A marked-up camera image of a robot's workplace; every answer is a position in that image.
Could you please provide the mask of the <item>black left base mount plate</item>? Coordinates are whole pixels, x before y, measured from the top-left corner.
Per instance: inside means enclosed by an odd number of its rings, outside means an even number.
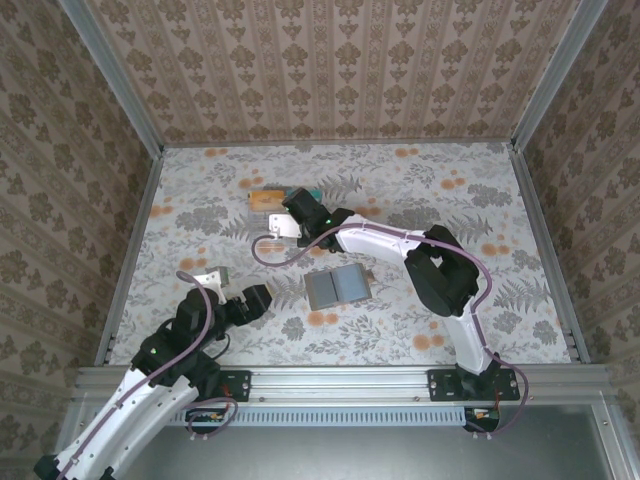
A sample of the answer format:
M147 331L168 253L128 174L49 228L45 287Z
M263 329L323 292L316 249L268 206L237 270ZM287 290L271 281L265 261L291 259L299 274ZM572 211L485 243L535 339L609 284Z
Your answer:
M199 385L199 401L230 397L237 402L247 402L251 391L250 370L218 370Z

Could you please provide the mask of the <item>aluminium side rail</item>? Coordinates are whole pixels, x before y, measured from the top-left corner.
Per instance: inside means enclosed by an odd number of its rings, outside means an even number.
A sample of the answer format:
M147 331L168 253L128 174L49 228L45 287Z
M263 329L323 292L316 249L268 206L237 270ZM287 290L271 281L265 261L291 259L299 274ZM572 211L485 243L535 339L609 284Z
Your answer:
M521 151L507 144L515 178L535 238L540 260L553 298L567 349L574 362L590 364L584 336L563 276L535 186Z
M154 158L93 363L96 367L105 365L111 356L111 351L115 342L119 324L122 320L128 292L135 272L144 232L150 217L155 192L159 184L162 167L162 156Z

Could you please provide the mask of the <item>grey metal sheet panel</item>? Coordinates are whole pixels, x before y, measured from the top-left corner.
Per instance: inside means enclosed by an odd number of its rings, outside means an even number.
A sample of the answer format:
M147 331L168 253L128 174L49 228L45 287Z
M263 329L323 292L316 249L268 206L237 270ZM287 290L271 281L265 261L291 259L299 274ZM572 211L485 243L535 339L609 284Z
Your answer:
M487 439L461 427L230 427L191 440L168 427L116 480L640 480L614 460L585 405L528 408Z

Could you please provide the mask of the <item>black controller board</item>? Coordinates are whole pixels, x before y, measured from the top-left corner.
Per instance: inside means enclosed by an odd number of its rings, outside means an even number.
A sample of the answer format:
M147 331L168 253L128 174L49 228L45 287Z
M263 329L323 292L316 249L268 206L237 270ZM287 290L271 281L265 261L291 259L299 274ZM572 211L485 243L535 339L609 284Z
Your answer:
M492 433L500 422L500 411L497 407L464 408L465 425L463 428L471 433Z
M185 414L185 422L196 434L210 434L224 423L227 413L227 407L191 409Z

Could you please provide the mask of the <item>aluminium back rail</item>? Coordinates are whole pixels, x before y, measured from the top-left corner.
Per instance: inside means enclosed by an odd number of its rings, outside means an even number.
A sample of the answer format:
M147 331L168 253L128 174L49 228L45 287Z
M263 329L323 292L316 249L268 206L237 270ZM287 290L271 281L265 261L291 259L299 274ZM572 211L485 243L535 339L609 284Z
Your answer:
M166 143L162 149L186 148L233 148L233 147L313 147L321 145L428 145L428 144L462 144L500 143L512 145L509 138L395 138L395 139L321 139L321 140L289 140L289 141L245 141L245 142L208 142L208 143Z

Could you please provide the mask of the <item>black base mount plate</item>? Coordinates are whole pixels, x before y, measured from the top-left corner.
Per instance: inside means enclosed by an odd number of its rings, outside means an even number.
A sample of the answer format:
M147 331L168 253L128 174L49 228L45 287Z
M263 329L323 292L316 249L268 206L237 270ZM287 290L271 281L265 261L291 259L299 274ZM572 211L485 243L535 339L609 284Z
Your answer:
M427 372L430 400L446 401L516 401L521 398L512 369L474 375L456 368Z
M247 402L251 391L250 370L218 370L199 385L199 401L230 397L237 402Z

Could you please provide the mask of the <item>aluminium frame post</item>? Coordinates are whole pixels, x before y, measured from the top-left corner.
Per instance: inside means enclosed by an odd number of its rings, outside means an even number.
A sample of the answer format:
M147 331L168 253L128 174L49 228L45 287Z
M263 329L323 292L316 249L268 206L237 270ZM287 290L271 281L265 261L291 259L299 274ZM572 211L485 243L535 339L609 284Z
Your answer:
M511 143L522 152L558 93L572 65L605 10L608 0L581 0L548 67L515 128Z
M117 58L87 0L59 0L91 57L127 115L140 141L153 161L161 158L164 142L129 80L123 62Z

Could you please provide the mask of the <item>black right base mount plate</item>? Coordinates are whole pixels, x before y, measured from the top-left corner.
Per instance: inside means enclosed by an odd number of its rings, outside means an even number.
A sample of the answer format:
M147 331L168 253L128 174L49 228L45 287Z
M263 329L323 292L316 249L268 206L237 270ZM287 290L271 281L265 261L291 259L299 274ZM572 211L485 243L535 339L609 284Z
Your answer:
M512 369L474 375L456 368L427 372L430 400L446 401L516 401L521 398Z

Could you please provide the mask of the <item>grey folding card holder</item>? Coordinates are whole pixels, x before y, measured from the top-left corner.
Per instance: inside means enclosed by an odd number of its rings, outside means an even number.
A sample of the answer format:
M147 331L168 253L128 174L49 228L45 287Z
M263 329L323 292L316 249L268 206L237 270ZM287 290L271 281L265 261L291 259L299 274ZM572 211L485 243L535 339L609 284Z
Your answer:
M305 291L312 311L369 300L373 273L354 263L319 270L304 276Z

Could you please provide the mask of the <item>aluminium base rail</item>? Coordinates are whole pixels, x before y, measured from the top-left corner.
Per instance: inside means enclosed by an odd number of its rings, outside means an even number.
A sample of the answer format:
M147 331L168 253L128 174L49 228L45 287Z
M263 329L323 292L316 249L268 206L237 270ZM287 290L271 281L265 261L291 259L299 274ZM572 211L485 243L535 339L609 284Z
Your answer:
M247 366L249 405L408 406L430 402L432 366ZM521 365L521 399L528 406L592 404L615 397L606 368L593 364Z

